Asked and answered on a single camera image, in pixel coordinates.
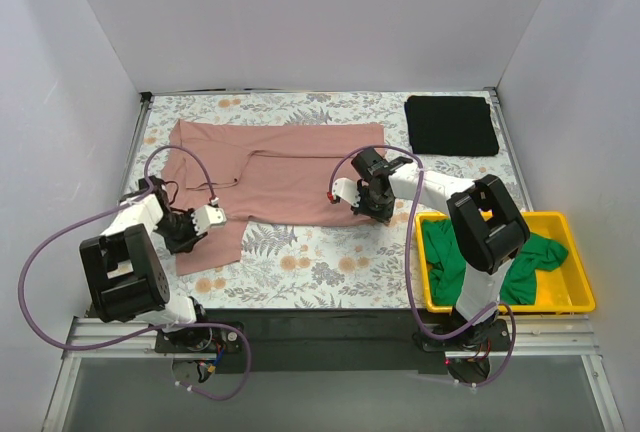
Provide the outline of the pink t shirt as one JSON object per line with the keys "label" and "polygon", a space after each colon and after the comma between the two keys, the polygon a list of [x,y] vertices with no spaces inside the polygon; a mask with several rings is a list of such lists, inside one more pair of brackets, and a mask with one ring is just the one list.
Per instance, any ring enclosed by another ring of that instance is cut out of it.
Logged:
{"label": "pink t shirt", "polygon": [[180,209],[212,195],[227,223],[212,229],[190,253],[176,256],[180,276],[237,262],[248,222],[342,227],[367,223],[327,191],[338,161],[352,150],[381,144],[380,124],[237,126],[180,120],[162,170],[179,187]]}

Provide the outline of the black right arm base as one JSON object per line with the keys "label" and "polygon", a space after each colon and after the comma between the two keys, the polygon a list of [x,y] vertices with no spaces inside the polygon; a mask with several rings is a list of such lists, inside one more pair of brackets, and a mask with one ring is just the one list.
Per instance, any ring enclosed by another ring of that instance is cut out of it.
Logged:
{"label": "black right arm base", "polygon": [[473,326],[456,337],[447,340],[429,338],[421,331],[412,335],[414,344],[422,351],[431,352],[506,352],[511,344],[511,336],[507,324],[497,319],[491,324]]}

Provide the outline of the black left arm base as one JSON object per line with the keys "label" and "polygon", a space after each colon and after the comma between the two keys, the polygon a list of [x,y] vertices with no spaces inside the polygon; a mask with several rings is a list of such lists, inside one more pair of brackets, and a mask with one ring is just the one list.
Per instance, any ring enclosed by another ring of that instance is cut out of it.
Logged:
{"label": "black left arm base", "polygon": [[[244,323],[227,321],[225,325],[244,331]],[[156,353],[231,353],[236,354],[244,346],[237,331],[220,327],[172,327],[161,330],[154,346]]]}

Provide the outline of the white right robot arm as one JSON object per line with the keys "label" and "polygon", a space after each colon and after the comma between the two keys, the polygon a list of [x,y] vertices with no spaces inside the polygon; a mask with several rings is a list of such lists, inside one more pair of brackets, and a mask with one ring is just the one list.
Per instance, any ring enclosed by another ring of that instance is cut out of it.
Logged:
{"label": "white right robot arm", "polygon": [[504,183],[491,174],[472,180],[427,171],[414,157],[389,161],[373,147],[359,149],[351,166],[359,179],[333,177],[330,201],[344,200],[354,214],[384,224],[390,222],[398,198],[448,216],[465,260],[452,316],[462,330],[493,322],[508,268],[530,238]]}

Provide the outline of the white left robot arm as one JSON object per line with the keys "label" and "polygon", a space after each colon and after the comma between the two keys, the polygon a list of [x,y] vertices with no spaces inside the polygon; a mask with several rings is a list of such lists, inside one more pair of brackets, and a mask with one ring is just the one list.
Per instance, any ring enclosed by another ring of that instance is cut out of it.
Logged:
{"label": "white left robot arm", "polygon": [[202,305],[170,291],[152,243],[156,233],[171,254],[190,253],[207,234],[194,224],[193,208],[174,209],[167,183],[140,179],[139,189],[122,197],[125,207],[101,235],[79,246],[92,304],[104,322],[142,320],[176,335],[188,324],[203,323]]}

